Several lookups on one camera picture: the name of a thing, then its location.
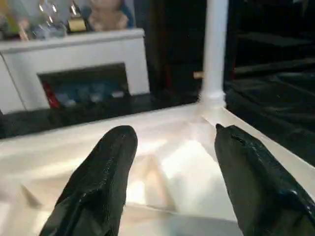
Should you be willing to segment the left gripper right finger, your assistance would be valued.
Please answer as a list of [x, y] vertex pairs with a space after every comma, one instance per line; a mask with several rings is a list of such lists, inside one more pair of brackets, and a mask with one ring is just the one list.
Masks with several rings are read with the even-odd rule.
[[216, 131], [216, 157], [243, 235], [313, 236], [314, 200], [267, 147], [235, 125]]

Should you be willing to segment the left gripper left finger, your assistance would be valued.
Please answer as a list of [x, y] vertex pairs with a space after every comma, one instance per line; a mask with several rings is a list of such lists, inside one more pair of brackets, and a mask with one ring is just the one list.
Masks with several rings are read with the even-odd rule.
[[40, 235], [118, 235], [137, 146], [130, 125], [109, 130], [70, 176]]

